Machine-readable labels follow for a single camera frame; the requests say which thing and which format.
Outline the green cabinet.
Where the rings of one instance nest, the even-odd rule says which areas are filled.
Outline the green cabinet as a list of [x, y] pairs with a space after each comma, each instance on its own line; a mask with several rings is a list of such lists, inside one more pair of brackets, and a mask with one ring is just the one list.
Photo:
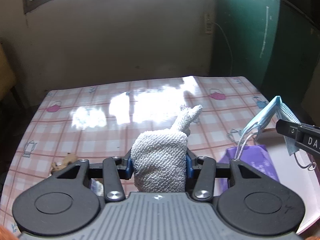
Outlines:
[[300, 103], [319, 62], [319, 0], [213, 0], [212, 76]]

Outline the pink cardboard box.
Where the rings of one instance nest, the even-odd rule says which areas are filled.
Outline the pink cardboard box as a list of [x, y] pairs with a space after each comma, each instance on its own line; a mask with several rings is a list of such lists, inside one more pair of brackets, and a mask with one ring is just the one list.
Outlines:
[[309, 171], [298, 166], [310, 163], [304, 150], [295, 155], [287, 152], [284, 137], [274, 128], [268, 128], [257, 139], [257, 143], [265, 145], [273, 161], [279, 181], [295, 191], [305, 204], [305, 216], [297, 231], [302, 237], [319, 236], [319, 181], [316, 171]]

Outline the small brown plush toy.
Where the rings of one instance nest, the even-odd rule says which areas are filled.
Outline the small brown plush toy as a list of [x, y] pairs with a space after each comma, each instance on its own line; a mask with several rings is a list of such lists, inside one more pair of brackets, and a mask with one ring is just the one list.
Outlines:
[[67, 153], [67, 155], [63, 158], [60, 164], [57, 162], [52, 162], [51, 165], [51, 174], [55, 173], [56, 171], [60, 171], [64, 168], [66, 168], [68, 165], [71, 165], [72, 163], [76, 162], [78, 160], [78, 157], [75, 154]]

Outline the pink plaid tablecloth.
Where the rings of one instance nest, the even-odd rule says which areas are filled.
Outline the pink plaid tablecloth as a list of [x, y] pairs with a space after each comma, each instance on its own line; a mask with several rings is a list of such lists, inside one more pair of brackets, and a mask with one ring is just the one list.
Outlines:
[[[12, 216], [15, 198], [47, 178], [52, 162], [67, 153], [98, 163], [125, 155], [144, 131], [170, 128], [181, 106], [202, 105], [199, 121], [190, 126], [188, 147], [196, 155], [219, 161], [226, 148], [235, 146], [244, 126], [268, 101], [245, 77], [180, 77], [113, 83], [93, 87], [52, 90], [32, 118], [11, 162], [1, 197], [1, 225], [15, 235], [20, 231]], [[112, 207], [100, 234], [106, 239], [214, 239], [205, 212], [182, 210], [161, 200], [148, 203], [148, 215], [136, 208]]]

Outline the wall power outlet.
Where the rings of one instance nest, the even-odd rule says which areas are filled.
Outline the wall power outlet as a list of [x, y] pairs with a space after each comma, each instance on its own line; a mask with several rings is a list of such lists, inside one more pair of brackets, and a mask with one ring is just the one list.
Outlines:
[[213, 20], [210, 13], [204, 14], [204, 32], [206, 34], [212, 34], [213, 33]]

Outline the blue surgical face mask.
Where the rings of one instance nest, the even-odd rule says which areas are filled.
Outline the blue surgical face mask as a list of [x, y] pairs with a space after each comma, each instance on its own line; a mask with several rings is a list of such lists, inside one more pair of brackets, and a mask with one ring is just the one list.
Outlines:
[[302, 123], [291, 109], [282, 102], [281, 97], [275, 96], [242, 130], [235, 152], [235, 159], [241, 158], [248, 140], [254, 135], [258, 137], [268, 126], [274, 115], [277, 116], [278, 120], [285, 120], [297, 124]]

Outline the purple wet wipes pack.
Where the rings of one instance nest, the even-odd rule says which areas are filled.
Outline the purple wet wipes pack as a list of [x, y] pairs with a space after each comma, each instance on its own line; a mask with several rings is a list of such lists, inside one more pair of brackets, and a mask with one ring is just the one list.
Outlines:
[[[227, 148], [219, 163], [228, 164], [231, 159], [235, 157], [236, 147]], [[270, 155], [265, 145], [245, 146], [242, 156], [240, 158], [245, 163], [251, 165], [253, 168], [259, 170], [263, 174], [279, 182], [279, 178]], [[218, 192], [222, 193], [228, 189], [227, 178], [217, 179]]]

